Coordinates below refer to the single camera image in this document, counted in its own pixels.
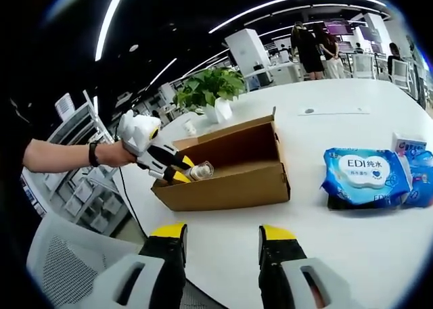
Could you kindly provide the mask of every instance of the white flower pot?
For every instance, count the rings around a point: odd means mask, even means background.
[[[207,104],[203,111],[212,123],[222,123],[233,115],[229,101],[221,97],[216,99],[215,107]]]

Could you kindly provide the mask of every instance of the blue package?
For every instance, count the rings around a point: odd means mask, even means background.
[[[329,194],[329,208],[395,207],[411,190],[393,151],[332,148],[323,158],[327,170],[322,187]]]
[[[430,151],[405,153],[412,174],[413,189],[406,199],[408,206],[425,208],[433,204],[433,154]]]

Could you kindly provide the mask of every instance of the black cable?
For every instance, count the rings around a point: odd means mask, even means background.
[[[114,133],[114,140],[116,140],[116,141],[118,140],[118,139],[117,139],[117,129],[118,129],[118,127],[119,127],[119,124],[120,124],[120,122],[117,124],[117,126],[116,126],[116,132]],[[135,219],[135,221],[137,221],[137,223],[138,223],[138,225],[139,225],[139,228],[140,228],[140,230],[141,230],[141,233],[143,233],[143,236],[144,236],[145,238],[147,238],[147,235],[146,235],[146,233],[144,232],[143,227],[141,226],[140,220],[138,220],[138,216],[137,216],[137,214],[135,213],[135,210],[134,210],[134,207],[133,207],[133,205],[132,205],[132,203],[131,203],[131,200],[129,199],[129,196],[128,196],[128,193],[127,193],[127,187],[126,187],[126,185],[125,185],[125,183],[124,183],[124,178],[123,178],[123,173],[122,173],[122,168],[121,168],[121,167],[119,167],[119,171],[120,171],[120,177],[121,177],[121,179],[122,179],[124,195],[127,197],[127,200],[128,200],[128,203],[129,203],[129,208],[133,211],[134,219]]]

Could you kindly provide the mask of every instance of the human hand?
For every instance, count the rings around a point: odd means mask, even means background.
[[[100,164],[110,167],[121,167],[137,161],[137,158],[123,147],[122,141],[97,145],[95,155]]]

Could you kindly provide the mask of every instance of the potted plant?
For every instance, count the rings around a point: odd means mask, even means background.
[[[228,68],[206,69],[188,78],[173,99],[179,107],[205,113],[214,123],[231,117],[229,101],[245,89],[244,78]]]

